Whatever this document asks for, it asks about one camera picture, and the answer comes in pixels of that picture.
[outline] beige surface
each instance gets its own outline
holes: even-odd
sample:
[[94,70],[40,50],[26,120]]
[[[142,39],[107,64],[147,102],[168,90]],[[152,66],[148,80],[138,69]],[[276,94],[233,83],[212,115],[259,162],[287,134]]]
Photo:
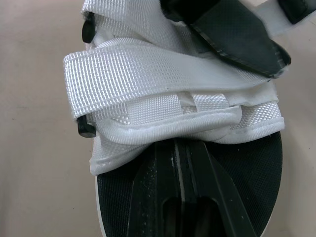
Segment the beige surface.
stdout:
[[[69,114],[62,59],[83,49],[81,1],[0,1],[0,237],[100,237],[92,141]],[[284,172],[265,237],[316,236],[316,26],[278,39]]]

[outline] white nylon strap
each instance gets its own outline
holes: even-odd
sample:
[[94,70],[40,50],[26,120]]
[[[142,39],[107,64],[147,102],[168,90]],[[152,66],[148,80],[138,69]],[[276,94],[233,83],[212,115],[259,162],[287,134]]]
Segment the white nylon strap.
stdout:
[[140,40],[70,54],[64,68],[74,118],[154,94],[232,91],[268,80],[217,58],[179,54]]
[[[100,124],[100,126],[104,130],[109,128],[109,124]],[[284,120],[277,103],[269,102],[254,107],[242,106],[242,119],[238,125],[192,133],[182,137],[222,144],[236,144],[253,141],[282,129],[284,129]],[[102,135],[103,132],[106,132],[102,130],[101,134],[94,138],[93,154],[90,160],[90,171],[93,175],[99,175],[126,164],[150,145],[146,143],[139,145],[114,143]]]
[[284,129],[284,118],[277,101],[253,107],[242,106],[241,121],[216,143],[238,144],[253,141]]
[[94,12],[97,28],[105,28],[117,37],[140,36],[165,49],[192,52],[189,29],[166,19],[159,0],[86,0],[82,12]]
[[267,31],[270,33],[270,36],[277,36],[289,31],[315,15],[315,13],[312,13],[308,17],[304,18],[301,22],[292,25],[292,23],[287,19],[277,0],[268,0],[254,8],[253,11],[264,22]]

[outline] velcro strap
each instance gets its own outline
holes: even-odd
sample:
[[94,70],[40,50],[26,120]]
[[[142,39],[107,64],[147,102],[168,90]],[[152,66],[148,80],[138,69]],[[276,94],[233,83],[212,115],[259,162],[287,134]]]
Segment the velcro strap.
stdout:
[[232,91],[269,80],[217,58],[197,58],[136,41],[65,57],[65,80],[74,118],[149,95]]

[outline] plastic buckle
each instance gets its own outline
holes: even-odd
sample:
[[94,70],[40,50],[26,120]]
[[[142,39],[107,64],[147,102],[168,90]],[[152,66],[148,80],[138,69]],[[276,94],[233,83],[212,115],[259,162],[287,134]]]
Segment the plastic buckle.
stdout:
[[94,36],[95,36],[94,13],[89,12],[82,27],[82,41],[85,43],[91,43]]
[[77,119],[78,133],[81,137],[93,138],[96,137],[95,127],[87,123],[86,115]]

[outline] white padded strap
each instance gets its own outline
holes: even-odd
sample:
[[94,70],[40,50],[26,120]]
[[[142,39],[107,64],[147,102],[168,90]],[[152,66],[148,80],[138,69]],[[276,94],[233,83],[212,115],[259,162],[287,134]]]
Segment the white padded strap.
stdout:
[[64,59],[74,118],[136,98],[178,91],[232,91],[266,82],[217,58],[197,58],[138,41]]
[[177,27],[166,19],[159,0],[86,0],[82,12],[89,11],[96,14],[98,28],[105,28],[117,37],[140,36],[165,49],[192,52],[189,29]]

